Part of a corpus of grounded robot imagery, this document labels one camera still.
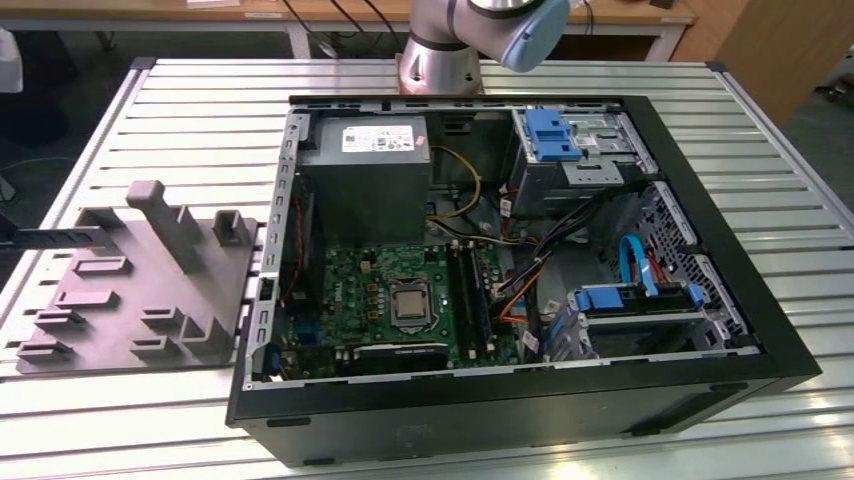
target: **cpu socket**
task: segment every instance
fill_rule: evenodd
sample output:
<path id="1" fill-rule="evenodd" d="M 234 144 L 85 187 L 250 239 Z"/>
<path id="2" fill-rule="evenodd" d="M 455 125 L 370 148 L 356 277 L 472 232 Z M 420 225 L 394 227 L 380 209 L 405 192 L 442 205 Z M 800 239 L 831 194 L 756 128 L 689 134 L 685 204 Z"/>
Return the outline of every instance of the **cpu socket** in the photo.
<path id="1" fill-rule="evenodd" d="M 433 321 L 429 282 L 397 279 L 388 285 L 390 293 L 390 325 L 405 333 L 421 331 Z"/>

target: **yellow wire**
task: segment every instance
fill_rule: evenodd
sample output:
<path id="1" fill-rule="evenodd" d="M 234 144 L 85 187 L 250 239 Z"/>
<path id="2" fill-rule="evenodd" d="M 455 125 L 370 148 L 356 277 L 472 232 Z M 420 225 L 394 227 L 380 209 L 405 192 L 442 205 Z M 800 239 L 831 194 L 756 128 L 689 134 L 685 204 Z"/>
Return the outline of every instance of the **yellow wire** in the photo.
<path id="1" fill-rule="evenodd" d="M 442 218 L 451 218 L 451 217 L 455 217 L 455 216 L 465 213 L 477 204 L 477 200 L 480 200 L 480 175 L 477 174 L 477 171 L 475 170 L 475 167 L 472 167 L 471 163 L 468 163 L 468 160 L 465 160 L 459 153 L 456 153 L 449 148 L 441 147 L 438 145 L 433 145 L 432 148 L 436 149 L 436 150 L 442 150 L 442 151 L 448 152 L 453 156 L 453 158 L 456 158 L 460 161 L 460 163 L 463 165 L 465 165 L 465 168 L 471 172 L 471 175 L 475 177 L 475 194 L 471 197 L 471 201 L 465 204 L 465 206 L 463 206 L 463 208 L 460 208 L 459 210 L 453 210 L 452 212 L 437 213 L 434 215 L 426 215 L 426 219 L 428 220 L 440 220 Z"/>
<path id="2" fill-rule="evenodd" d="M 500 319 L 501 322 L 504 321 L 504 319 L 507 317 L 507 313 L 509 313 L 509 309 L 512 308 L 512 304 L 519 301 L 519 298 L 521 298 L 521 294 L 524 292 L 527 292 L 528 288 L 531 288 L 531 284 L 533 284 L 533 281 L 536 281 L 539 276 L 543 274 L 543 270 L 544 270 L 544 268 L 540 267 L 539 271 L 533 274 L 533 276 L 529 278 L 529 280 L 524 283 L 524 285 L 521 286 L 521 288 L 516 292 L 516 295 L 513 295 L 512 299 L 507 303 L 507 306 L 501 310 L 501 314 L 499 316 L 499 319 Z"/>

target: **motherboard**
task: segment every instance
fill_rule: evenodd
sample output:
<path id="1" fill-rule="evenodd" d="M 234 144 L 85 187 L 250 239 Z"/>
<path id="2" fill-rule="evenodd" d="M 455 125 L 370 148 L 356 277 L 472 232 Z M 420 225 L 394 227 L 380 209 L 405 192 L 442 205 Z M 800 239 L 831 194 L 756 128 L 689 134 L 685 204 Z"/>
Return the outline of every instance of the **motherboard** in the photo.
<path id="1" fill-rule="evenodd" d="M 370 373 L 398 371 L 394 358 L 437 369 L 517 363 L 512 330 L 489 318 L 503 279 L 491 244 L 330 248 L 324 268 L 321 312 L 294 316 L 286 333 L 288 377 L 342 376 L 370 356 Z"/>

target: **power supply label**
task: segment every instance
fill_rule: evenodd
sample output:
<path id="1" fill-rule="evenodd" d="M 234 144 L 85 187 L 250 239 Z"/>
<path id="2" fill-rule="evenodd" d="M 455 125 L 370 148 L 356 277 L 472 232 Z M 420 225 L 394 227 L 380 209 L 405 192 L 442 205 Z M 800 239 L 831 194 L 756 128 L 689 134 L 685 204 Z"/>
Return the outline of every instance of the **power supply label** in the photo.
<path id="1" fill-rule="evenodd" d="M 362 125 L 344 128 L 341 151 L 410 152 L 414 150 L 409 125 Z"/>

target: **slotted aluminum plate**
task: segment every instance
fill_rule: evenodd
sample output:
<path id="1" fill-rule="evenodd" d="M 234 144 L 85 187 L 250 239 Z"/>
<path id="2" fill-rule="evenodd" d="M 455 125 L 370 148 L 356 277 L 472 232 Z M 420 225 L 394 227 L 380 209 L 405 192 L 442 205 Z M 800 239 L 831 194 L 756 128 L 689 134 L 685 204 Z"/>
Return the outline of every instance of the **slotted aluminum plate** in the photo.
<path id="1" fill-rule="evenodd" d="M 741 478 L 843 476 L 854 464 L 851 217 L 727 74 L 701 64 L 549 63 L 525 75 L 483 64 L 493 94 L 645 95 L 817 357 L 823 375 L 675 436 L 330 467 L 345 478 Z M 130 71 L 44 227 L 113 206 L 156 178 L 194 218 L 266 218 L 290 95 L 389 94 L 390 61 L 160 60 Z M 257 238 L 264 238 L 261 229 Z M 2 292 L 0 376 L 50 299 L 66 258 L 28 252 Z M 253 259 L 257 271 L 260 258 Z M 245 295 L 253 295 L 249 278 Z M 297 475 L 222 424 L 230 369 L 0 384 L 1 478 L 136 472 Z"/>

